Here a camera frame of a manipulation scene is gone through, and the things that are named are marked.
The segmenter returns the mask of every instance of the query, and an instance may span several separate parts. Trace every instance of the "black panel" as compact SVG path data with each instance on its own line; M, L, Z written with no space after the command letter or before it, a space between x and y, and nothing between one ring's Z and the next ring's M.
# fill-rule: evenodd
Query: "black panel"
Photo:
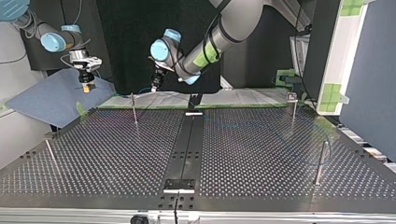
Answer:
M190 52L204 37L206 27L216 16L209 1L202 0L98 0L107 49L119 94L138 92L150 86L154 72L148 59L151 43L166 28L179 30L181 47ZM178 83L168 74L163 91L216 92L219 90L219 64L211 67L192 87Z
M339 6L340 0L317 1L304 70L305 85L314 99L319 96Z
M293 67L290 36L294 27L273 7L264 7L262 18L248 40L224 56L223 75L235 88L273 87L279 69Z

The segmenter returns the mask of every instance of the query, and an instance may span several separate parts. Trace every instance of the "wall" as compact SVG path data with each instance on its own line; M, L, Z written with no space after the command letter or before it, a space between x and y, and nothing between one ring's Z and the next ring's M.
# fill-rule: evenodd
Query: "wall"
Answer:
M0 22L0 169L39 144L50 131L49 125L2 107L7 99L43 79L43 73L31 71L24 55L19 32Z
M396 161L396 1L370 3L340 120Z

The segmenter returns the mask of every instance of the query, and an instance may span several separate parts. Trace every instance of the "black backdrop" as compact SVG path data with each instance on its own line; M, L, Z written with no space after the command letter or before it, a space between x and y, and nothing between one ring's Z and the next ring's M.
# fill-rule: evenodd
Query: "black backdrop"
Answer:
M114 83L119 94L137 93L150 86L154 72L149 47L166 28L183 35L181 47L190 52L204 37L216 10L204 0L97 0ZM169 73L163 91L214 93L219 90L220 65L210 69L191 87Z

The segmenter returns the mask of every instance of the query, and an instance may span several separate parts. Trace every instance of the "green tape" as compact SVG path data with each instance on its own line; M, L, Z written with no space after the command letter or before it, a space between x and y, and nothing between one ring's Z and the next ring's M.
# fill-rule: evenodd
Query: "green tape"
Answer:
M341 100L341 84L327 83L324 85L320 99L319 111L335 112Z
M130 105L102 105L99 108L101 109L133 109ZM185 110L188 107L186 105L153 105L153 106L136 106L135 109L138 110Z
M84 106L80 102L76 102L76 110L78 111L80 116L84 116L88 114L88 111L84 108Z
M341 16L359 16L364 0L344 0L341 8Z
M262 105L198 105L199 109L209 108L281 108L287 107L288 104L262 104Z
M215 51L215 48L213 48L212 43L207 43L206 47L205 47L205 52L206 52L206 56L207 59L211 62L211 63L216 63L218 61L218 59L216 58L218 56L218 54ZM198 57L194 60L195 65L197 65L198 67L206 67L209 62L207 61L204 52L202 51Z
M277 87L293 87L292 83L286 83L280 80L280 77L294 77L296 71L294 69L289 70L277 70L276 72L276 83Z
M6 106L6 101L4 101L2 104L0 104L0 111L2 110L7 110L8 107Z

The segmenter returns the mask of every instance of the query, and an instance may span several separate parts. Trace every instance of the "white panel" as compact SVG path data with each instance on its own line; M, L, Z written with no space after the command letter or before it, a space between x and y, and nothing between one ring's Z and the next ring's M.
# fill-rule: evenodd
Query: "white panel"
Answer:
M43 79L31 71L20 33L9 23L0 22L0 169L22 153L38 145L50 126L13 110L1 109L7 99L29 89Z
M43 141L50 126L12 112L0 118L0 169Z
M335 25L332 37L332 45L329 51L329 58L326 64L325 73L321 85L318 99L318 109L321 101L321 95L326 83L341 84L341 94L345 94L347 83L349 81L352 65L358 49L361 37L361 29L367 12L367 5L361 9L359 16L339 16ZM338 104L335 112L318 111L320 115L337 116L341 114L343 104Z
M21 36L10 24L0 22L0 101L25 91L43 79L42 72L31 71Z
M0 63L19 59L25 53L20 32L7 22L0 22Z

